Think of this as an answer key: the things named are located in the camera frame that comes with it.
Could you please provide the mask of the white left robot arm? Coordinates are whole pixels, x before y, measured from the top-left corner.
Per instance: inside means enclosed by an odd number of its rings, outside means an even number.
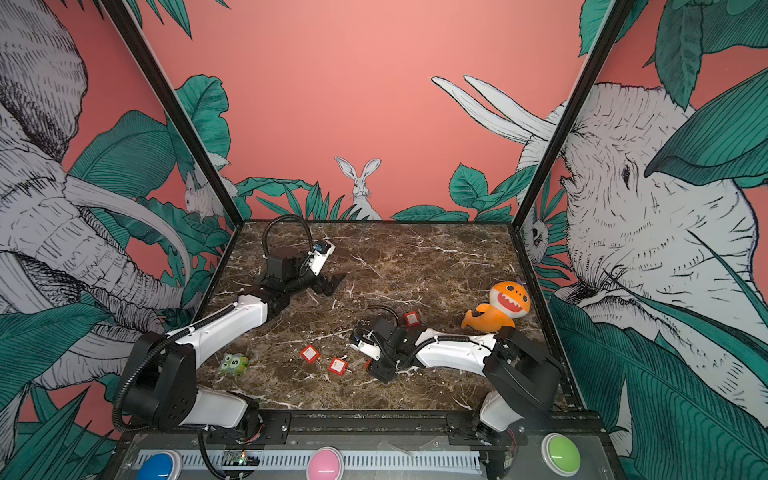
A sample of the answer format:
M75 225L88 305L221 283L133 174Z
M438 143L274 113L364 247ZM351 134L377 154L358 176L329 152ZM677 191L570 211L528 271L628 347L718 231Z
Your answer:
M113 400L112 423L122 433L145 429L215 427L251 438L260 429L258 404L240 394L203 388L197 370L241 335L265 325L307 288L330 296L342 276L321 270L335 247L318 242L308 253L282 247L267 257L267 272L253 289L186 327L149 332L134 344Z

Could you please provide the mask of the blue push button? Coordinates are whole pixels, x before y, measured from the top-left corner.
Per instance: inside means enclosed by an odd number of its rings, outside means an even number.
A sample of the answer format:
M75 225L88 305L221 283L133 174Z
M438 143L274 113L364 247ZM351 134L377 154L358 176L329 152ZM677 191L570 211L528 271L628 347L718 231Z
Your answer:
M178 480L183 460L176 451L164 450L151 456L138 470L137 480Z

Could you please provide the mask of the orange shark plush toy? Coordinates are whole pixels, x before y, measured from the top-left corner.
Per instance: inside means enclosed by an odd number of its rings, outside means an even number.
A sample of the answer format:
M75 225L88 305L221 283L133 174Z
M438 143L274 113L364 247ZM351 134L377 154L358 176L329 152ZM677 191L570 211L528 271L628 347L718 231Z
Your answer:
M468 310L461 327L484 333L498 332L502 327L515 327L515 320L526 316L532 308L531 296L521 284L505 281L489 290L487 303Z

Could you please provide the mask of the black corner frame post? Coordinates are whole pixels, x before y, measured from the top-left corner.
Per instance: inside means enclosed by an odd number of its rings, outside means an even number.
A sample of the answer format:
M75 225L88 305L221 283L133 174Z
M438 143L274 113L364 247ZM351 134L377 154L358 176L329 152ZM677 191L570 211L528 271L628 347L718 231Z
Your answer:
M241 228L245 223L243 217L231 195L227 192L218 171L214 168L203 141L181 105L175 90L170 85L167 75L140 31L132 11L125 1L106 0L101 1L101 4L162 104L171 123L178 131L182 143L190 151L196 164L208 180L225 212L233 221L234 226Z
M554 162L560 156L565 141L589 96L590 89L602 70L606 58L613 48L615 40L633 5L634 1L630 0L619 0L611 3L599 35L591 48L584 68L565 104L561 119L556 126L552 138L547 143L543 158L535 171L523 202L512 222L512 229L514 231L522 229L524 220L532 209L536 196L541 190Z

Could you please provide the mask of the green push button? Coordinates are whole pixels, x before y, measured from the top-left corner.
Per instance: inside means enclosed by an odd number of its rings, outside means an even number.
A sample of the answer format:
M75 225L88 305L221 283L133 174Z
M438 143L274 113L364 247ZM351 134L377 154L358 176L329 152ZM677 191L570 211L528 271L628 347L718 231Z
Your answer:
M561 477L573 477L581 467L581 453L576 444L560 433L549 433L541 442L543 462L553 473Z

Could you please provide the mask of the black corner frame post right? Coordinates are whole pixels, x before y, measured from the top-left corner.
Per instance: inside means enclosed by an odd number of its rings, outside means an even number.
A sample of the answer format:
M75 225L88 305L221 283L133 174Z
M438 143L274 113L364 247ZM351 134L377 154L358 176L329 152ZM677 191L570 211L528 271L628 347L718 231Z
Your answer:
M535 171L523 202L512 222L512 229L514 231L522 229L524 220L532 209L536 196L541 190L554 162L560 156L565 141L589 96L590 89L602 70L606 58L613 48L615 40L633 5L634 1L630 0L619 0L611 3L599 35L591 48L584 68L565 104L561 119L556 126L552 138L547 143L543 158Z

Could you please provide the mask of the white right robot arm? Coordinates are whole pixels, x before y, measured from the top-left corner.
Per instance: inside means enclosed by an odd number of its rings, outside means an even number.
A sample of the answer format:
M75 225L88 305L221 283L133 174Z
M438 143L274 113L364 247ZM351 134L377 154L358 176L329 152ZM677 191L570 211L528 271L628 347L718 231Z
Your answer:
M381 319L370 328L356 326L350 342L370 358L366 370L383 383L411 368L447 368L486 378L493 390L483 401L478 419L496 432L520 421L548 422L565 373L546 347L513 327L463 335L424 325L396 327Z

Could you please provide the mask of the black corner frame post left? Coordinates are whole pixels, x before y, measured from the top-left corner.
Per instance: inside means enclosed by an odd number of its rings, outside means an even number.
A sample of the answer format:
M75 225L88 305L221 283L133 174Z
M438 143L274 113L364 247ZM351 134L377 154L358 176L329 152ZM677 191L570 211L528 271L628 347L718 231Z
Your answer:
M234 226L241 228L245 223L243 217L231 195L227 192L218 171L214 168L203 141L181 105L175 90L170 85L167 75L140 31L132 11L125 1L106 0L101 1L101 4L162 104L171 123L178 131L182 143L190 151L196 164L208 180L225 212L233 221Z

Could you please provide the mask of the pink push button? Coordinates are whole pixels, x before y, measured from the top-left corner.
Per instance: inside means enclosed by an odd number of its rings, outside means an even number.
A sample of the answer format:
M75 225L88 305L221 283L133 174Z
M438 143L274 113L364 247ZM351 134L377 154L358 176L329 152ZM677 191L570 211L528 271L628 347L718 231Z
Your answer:
M334 447L322 447L311 456L306 469L306 479L341 480L344 470L341 452Z

